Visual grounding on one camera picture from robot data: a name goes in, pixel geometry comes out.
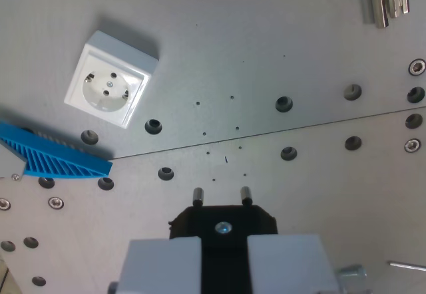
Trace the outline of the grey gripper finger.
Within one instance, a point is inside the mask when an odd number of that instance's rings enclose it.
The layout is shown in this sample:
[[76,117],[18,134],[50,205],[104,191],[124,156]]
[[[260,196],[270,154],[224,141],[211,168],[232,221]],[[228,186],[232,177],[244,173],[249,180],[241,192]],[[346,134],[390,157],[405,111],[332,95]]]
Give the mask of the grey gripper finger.
[[132,240],[117,293],[200,293],[202,242],[199,237]]
[[251,235],[248,259],[253,293],[339,293],[318,235]]

